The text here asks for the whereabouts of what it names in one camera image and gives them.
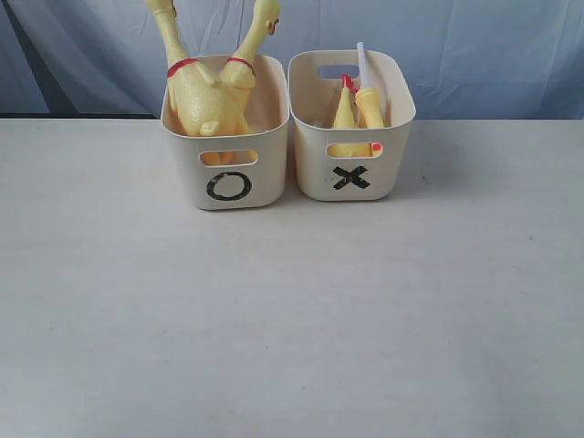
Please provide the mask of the legless yellow rubber chicken body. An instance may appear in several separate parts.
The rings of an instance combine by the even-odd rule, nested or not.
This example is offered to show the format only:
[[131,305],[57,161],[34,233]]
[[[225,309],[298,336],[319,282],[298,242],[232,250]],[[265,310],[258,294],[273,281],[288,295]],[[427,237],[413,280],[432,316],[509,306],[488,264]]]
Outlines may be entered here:
[[[358,89],[354,87],[353,79],[347,75],[341,75],[342,88],[339,96],[332,129],[357,129],[360,126],[359,111],[355,97]],[[328,146],[328,154],[335,158],[371,158],[381,155],[383,146],[378,141],[331,143]]]

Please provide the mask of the chicken head with white tube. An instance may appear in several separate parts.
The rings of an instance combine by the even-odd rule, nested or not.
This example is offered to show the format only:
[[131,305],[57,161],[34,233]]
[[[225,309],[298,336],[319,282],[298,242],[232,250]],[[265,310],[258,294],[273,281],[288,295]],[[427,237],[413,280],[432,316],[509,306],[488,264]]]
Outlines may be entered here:
[[359,111],[360,126],[368,129],[385,127],[381,114],[381,95],[371,82],[366,49],[362,41],[357,43],[358,67],[360,73],[360,88],[355,101]]

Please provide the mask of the whole yellow rubber chicken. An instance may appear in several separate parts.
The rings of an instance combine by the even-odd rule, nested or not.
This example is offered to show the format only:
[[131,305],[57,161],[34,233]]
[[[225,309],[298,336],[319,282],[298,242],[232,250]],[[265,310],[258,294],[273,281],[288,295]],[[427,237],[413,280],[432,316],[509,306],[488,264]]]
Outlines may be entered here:
[[255,56],[268,35],[273,35],[279,22],[281,4],[274,0],[257,0],[251,25],[238,49],[227,59],[220,79],[239,109],[237,134],[249,134],[245,110],[256,85]]
[[246,135],[245,111],[218,74],[189,55],[180,39],[173,1],[149,0],[167,63],[167,102],[180,133],[192,138]]

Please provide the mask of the cream bin marked X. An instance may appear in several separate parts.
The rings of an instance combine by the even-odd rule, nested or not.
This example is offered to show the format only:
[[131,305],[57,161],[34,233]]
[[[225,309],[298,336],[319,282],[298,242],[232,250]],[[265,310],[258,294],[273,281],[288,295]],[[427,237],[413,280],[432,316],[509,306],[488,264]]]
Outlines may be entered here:
[[[341,75],[349,75],[360,88],[357,48],[300,53],[288,64],[288,95],[294,121],[297,184],[307,196],[320,201],[376,200],[389,194],[400,169],[416,108],[396,61],[381,52],[366,50],[371,82],[381,95],[381,129],[332,129]],[[382,144],[380,156],[335,158],[331,143]]]

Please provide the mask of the cream bin marked O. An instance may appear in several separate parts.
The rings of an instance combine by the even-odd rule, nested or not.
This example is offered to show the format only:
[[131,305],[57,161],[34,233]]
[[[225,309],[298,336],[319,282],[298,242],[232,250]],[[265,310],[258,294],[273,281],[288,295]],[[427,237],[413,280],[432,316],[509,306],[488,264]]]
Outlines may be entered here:
[[279,60],[257,55],[256,84],[245,118],[253,133],[223,137],[185,137],[163,98],[161,125],[166,131],[189,202],[203,210],[253,208],[275,202],[287,173],[290,116],[287,79]]

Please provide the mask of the blue-grey backdrop curtain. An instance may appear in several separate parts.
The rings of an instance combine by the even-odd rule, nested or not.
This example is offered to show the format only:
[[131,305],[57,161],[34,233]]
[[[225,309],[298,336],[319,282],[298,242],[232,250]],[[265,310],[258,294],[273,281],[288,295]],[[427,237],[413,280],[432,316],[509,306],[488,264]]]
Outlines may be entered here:
[[[366,48],[401,67],[421,119],[583,117],[580,1],[286,1],[263,54]],[[4,114],[154,114],[164,46],[141,1],[4,1]]]

